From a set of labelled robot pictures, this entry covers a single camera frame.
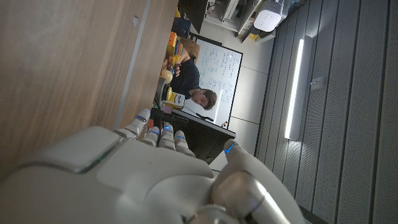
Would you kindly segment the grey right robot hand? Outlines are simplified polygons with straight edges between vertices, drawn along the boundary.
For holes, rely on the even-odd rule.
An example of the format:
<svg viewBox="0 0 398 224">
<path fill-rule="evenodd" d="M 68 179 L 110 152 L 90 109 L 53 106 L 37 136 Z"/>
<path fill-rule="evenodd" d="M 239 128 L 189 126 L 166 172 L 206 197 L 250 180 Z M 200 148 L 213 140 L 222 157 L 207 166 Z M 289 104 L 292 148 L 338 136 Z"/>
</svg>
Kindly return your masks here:
<svg viewBox="0 0 398 224">
<path fill-rule="evenodd" d="M 93 126 L 36 152 L 1 180 L 2 223 L 303 223 L 283 183 L 237 141 L 213 171 L 182 131 Z"/>
</svg>

